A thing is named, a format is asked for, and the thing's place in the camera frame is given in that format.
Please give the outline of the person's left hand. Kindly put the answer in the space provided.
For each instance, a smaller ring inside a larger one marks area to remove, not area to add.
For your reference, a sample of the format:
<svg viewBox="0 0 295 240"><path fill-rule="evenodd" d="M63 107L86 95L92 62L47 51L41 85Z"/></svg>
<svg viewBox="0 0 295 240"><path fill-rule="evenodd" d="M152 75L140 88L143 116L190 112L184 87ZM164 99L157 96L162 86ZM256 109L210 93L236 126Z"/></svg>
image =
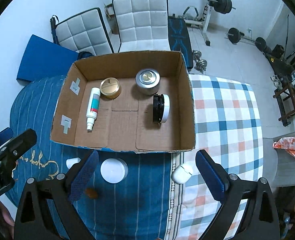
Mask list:
<svg viewBox="0 0 295 240"><path fill-rule="evenodd" d="M0 201L0 232L5 239L14 239L15 222L5 205Z"/></svg>

